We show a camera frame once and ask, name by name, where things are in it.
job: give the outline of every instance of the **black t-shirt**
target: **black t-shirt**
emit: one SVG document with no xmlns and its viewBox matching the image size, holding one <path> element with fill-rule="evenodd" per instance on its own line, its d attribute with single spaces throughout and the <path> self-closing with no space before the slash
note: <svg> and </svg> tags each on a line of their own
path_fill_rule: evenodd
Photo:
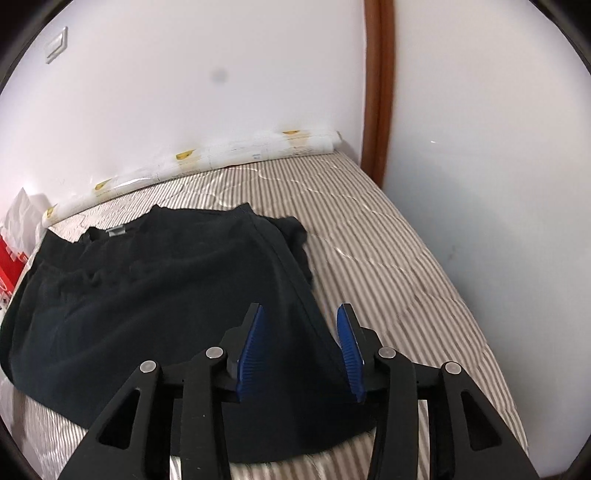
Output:
<svg viewBox="0 0 591 480">
<path fill-rule="evenodd" d="M 188 361 L 218 345 L 257 302 L 274 339 L 265 348 L 267 388 L 223 405 L 229 459 L 269 462 L 330 448 L 374 421 L 354 403 L 314 301 L 305 240 L 297 219 L 258 216 L 248 204 L 154 206 L 121 235 L 90 228 L 76 243 L 48 231 L 2 323 L 0 365 L 19 390 L 89 428 L 141 362 Z"/>
</svg>

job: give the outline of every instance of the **clothing tag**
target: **clothing tag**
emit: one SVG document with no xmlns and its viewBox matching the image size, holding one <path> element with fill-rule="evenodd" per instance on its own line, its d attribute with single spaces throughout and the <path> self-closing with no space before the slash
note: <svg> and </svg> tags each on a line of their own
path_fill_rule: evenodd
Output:
<svg viewBox="0 0 591 480">
<path fill-rule="evenodd" d="M 119 236 L 125 233 L 125 225 L 114 226 L 106 230 L 109 236 Z"/>
</svg>

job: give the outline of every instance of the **mattress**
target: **mattress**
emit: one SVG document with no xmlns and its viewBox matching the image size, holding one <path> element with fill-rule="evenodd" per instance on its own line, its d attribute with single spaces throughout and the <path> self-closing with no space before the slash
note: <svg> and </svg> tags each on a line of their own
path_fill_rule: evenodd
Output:
<svg viewBox="0 0 591 480">
<path fill-rule="evenodd" d="M 286 158 L 170 180 L 110 200 L 52 227 L 75 241 L 88 227 L 129 222 L 154 204 L 230 209 L 248 202 L 260 215 L 297 217 L 314 296 L 336 338 L 336 311 L 351 303 L 362 326 L 412 361 L 463 365 L 522 447 L 527 440 L 492 351 L 470 311 L 427 247 L 395 206 L 344 154 Z M 418 478 L 428 474 L 427 406 L 419 402 Z M 0 371 L 0 414 L 44 479 L 54 480 L 85 430 L 18 392 Z M 232 465 L 240 480 L 358 480 L 367 477 L 373 433 L 334 449 L 263 465 Z M 171 458 L 171 478 L 180 461 Z"/>
</svg>

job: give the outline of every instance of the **white plastic bag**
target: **white plastic bag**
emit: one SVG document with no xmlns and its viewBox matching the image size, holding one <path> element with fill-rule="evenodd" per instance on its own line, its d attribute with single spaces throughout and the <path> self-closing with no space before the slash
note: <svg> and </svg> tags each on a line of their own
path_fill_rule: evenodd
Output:
<svg viewBox="0 0 591 480">
<path fill-rule="evenodd" d="M 13 255 L 30 257 L 41 241 L 45 229 L 41 225 L 43 212 L 31 203 L 25 189 L 12 201 L 6 218 L 0 223 L 0 235 Z"/>
</svg>

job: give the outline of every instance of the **metal screw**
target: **metal screw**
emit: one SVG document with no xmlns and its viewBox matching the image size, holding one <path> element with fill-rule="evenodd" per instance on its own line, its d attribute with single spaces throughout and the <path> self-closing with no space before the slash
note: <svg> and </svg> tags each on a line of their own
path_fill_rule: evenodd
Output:
<svg viewBox="0 0 591 480">
<path fill-rule="evenodd" d="M 462 367 L 460 366 L 460 364 L 457 364 L 455 362 L 449 362 L 445 365 L 445 370 L 449 374 L 457 375 L 462 372 Z"/>
<path fill-rule="evenodd" d="M 220 358 L 223 355 L 223 349 L 218 346 L 212 346 L 205 352 L 207 358 Z"/>
<path fill-rule="evenodd" d="M 139 369 L 143 373 L 149 374 L 150 372 L 153 372 L 156 369 L 156 362 L 154 360 L 146 360 L 139 366 Z"/>
<path fill-rule="evenodd" d="M 396 356 L 396 350 L 391 346 L 383 346 L 378 350 L 378 355 L 382 358 L 394 358 Z"/>
</svg>

